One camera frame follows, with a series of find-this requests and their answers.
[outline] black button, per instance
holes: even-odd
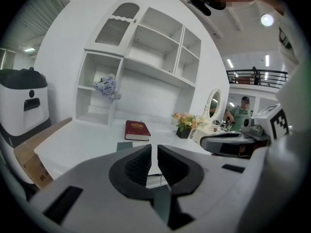
[[[31,90],[31,91],[29,92],[29,97],[33,98],[33,97],[34,97],[34,95],[35,95],[34,90]]]
[[[245,120],[244,120],[244,126],[247,127],[248,124],[249,124],[249,120],[248,120],[248,119],[245,119]]]

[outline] white cabinet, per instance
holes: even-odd
[[[201,40],[153,8],[119,0],[94,30],[77,81],[75,118],[111,125],[114,118],[170,123],[189,112],[196,87]],[[92,87],[116,75],[121,100]]]
[[[130,0],[118,0],[103,16],[85,50],[124,56],[146,7]]]

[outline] checkered marker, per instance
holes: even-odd
[[[267,107],[259,112],[254,117],[254,123],[261,125],[272,142],[289,133],[285,113],[280,104]]]

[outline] hydrangea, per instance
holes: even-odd
[[[116,91],[116,80],[115,75],[109,74],[103,78],[99,82],[95,82],[93,87],[102,93],[103,96],[109,97],[111,101],[121,99],[121,94]]]

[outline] black railing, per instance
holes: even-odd
[[[288,80],[288,73],[273,70],[253,69],[227,71],[229,83],[252,84],[281,88]]]

